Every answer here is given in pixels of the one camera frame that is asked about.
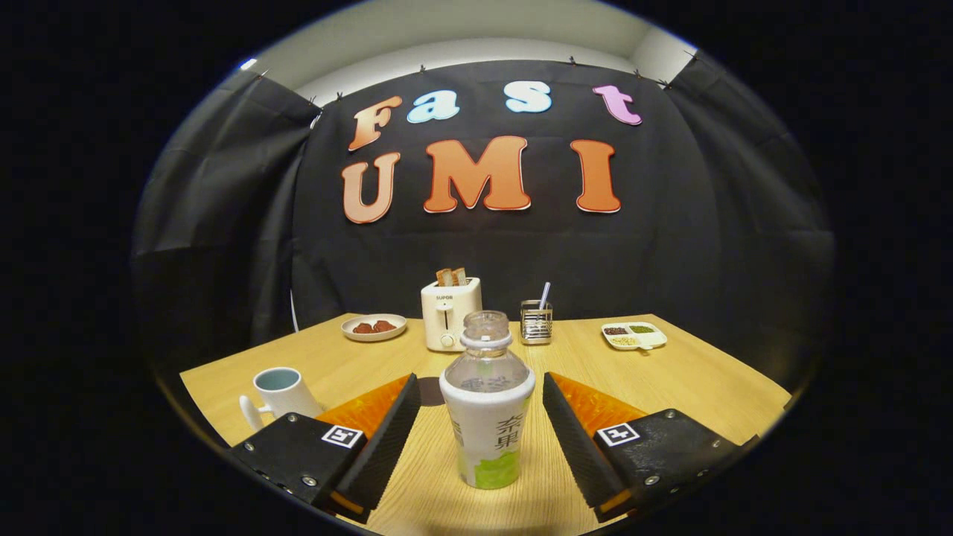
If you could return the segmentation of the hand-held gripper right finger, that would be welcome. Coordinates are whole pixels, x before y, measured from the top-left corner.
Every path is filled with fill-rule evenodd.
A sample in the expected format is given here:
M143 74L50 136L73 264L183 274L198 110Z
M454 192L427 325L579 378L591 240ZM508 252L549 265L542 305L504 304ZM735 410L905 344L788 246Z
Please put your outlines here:
M660 510L742 455L680 410L647 413L555 372L544 375L544 408L600 523Z

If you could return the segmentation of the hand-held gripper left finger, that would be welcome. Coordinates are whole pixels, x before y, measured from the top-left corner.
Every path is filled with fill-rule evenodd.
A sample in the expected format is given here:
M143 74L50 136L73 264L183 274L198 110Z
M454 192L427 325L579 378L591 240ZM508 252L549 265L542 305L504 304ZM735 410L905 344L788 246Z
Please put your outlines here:
M299 501L366 523L419 407L418 377L405 374L320 416L289 412L229 453Z

